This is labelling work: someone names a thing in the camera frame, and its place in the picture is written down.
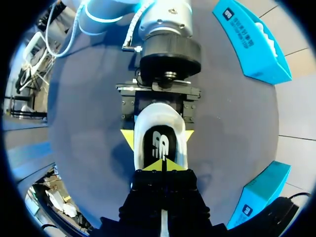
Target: gray circular platform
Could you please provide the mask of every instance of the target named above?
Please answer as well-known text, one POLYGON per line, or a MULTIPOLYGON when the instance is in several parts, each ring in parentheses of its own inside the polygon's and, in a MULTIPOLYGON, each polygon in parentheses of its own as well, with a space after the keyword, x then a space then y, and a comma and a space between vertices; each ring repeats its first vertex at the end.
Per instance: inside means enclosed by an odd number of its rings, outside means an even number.
MULTIPOLYGON (((243 76, 213 7, 211 1, 193 1, 194 39, 203 55, 202 72, 190 80, 202 98, 188 159, 211 222, 226 224, 243 186, 275 158, 278 112, 275 88, 243 76)), ((120 132, 121 96, 115 88, 133 78, 137 62, 121 51, 129 19, 101 36, 78 35, 70 55, 56 61, 50 82, 54 158, 69 194, 95 227, 101 216, 119 219, 134 172, 133 152, 120 132)))

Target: cyan block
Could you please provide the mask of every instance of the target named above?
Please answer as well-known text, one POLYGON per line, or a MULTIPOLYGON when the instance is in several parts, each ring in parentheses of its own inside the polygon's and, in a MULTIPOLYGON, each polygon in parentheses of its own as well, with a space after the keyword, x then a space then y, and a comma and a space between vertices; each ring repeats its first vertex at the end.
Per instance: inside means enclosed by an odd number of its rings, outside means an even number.
POLYGON ((248 183, 242 190, 227 229, 232 229, 251 219, 279 197, 290 170, 290 165, 273 161, 248 183))
POLYGON ((220 0, 213 14, 229 37, 245 76, 270 84, 292 80, 285 56, 265 23, 235 0, 220 0), (275 42, 275 57, 255 23, 264 26, 264 33, 275 42))

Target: black cable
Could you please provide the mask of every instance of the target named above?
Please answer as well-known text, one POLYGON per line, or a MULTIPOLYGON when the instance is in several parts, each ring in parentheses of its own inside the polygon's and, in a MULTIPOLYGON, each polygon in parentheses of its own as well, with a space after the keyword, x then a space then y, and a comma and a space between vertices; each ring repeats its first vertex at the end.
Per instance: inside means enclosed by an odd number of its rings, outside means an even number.
POLYGON ((144 86, 139 80, 138 80, 138 74, 139 74, 139 72, 140 72, 140 68, 136 68, 136 70, 135 70, 135 79, 136 79, 136 81, 137 81, 137 85, 138 86, 144 86))
POLYGON ((308 196, 308 197, 311 197, 312 195, 310 193, 305 193, 305 192, 302 192, 302 193, 298 193, 298 194, 294 194, 293 196, 290 196, 288 199, 292 199, 292 198, 295 198, 295 197, 298 197, 298 196, 308 196))
POLYGON ((45 225, 42 225, 41 228, 44 230, 46 227, 54 227, 56 229, 58 229, 55 225, 51 225, 51 224, 45 224, 45 225))

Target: shoe insole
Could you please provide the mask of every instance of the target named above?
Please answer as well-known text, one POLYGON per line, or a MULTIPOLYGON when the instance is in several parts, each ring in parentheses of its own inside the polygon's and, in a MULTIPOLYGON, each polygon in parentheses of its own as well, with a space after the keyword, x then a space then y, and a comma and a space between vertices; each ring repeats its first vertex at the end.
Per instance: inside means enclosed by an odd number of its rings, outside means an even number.
POLYGON ((144 136, 144 168, 158 159, 168 158, 175 162, 177 138, 173 129, 166 125, 150 128, 144 136))

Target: white sneaker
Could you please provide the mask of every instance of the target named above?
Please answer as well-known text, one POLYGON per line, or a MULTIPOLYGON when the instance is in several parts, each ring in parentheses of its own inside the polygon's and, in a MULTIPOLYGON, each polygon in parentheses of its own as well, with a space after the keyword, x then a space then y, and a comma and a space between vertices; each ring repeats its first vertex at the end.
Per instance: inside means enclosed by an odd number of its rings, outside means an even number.
POLYGON ((186 126, 182 117, 165 103, 147 106, 134 127, 135 170, 158 159, 170 159, 188 169, 186 126))

